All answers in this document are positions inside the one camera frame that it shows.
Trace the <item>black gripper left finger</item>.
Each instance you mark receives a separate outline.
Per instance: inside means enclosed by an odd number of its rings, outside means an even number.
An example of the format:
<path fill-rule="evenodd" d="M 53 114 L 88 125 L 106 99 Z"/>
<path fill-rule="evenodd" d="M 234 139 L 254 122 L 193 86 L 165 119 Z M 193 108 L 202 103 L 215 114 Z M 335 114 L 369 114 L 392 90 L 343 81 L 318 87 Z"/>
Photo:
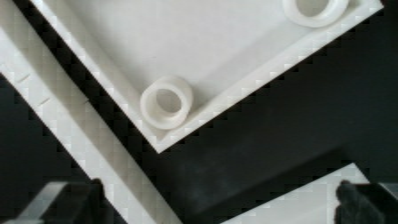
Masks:
<path fill-rule="evenodd" d="M 112 224 L 101 181 L 49 182 L 12 224 Z"/>

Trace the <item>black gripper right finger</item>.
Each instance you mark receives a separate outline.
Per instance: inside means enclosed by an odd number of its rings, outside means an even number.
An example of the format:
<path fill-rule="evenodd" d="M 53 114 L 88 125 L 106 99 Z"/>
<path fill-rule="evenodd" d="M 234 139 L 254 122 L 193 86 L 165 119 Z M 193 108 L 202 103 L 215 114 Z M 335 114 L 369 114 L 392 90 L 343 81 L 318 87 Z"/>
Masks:
<path fill-rule="evenodd" d="M 398 183 L 343 180 L 335 197 L 334 224 L 398 224 Z"/>

